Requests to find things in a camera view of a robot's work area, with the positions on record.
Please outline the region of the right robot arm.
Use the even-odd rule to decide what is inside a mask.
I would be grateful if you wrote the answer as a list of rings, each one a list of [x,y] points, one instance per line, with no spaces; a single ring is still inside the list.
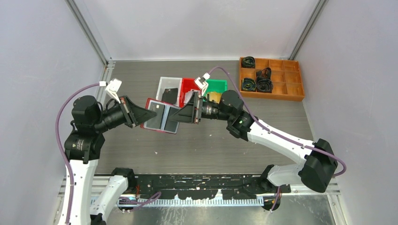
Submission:
[[[226,129],[235,138],[266,146],[290,158],[294,162],[291,165],[266,167],[259,183],[265,192],[303,184],[312,191],[324,193],[338,166],[330,144],[323,139],[313,142],[284,133],[252,116],[243,106],[243,100],[234,90],[223,92],[219,103],[203,101],[194,94],[189,103],[169,118],[191,124],[201,119],[224,120]]]

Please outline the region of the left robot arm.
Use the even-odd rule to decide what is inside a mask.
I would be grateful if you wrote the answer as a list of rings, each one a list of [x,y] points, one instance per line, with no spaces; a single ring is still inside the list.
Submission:
[[[73,130],[63,151],[68,189],[60,219],[67,225],[105,225],[119,197],[134,192],[137,180],[133,169],[115,168],[105,189],[91,202],[93,178],[105,142],[103,134],[119,125],[134,128],[157,113],[137,106],[127,96],[102,109],[95,97],[86,95],[74,101],[71,114]]]

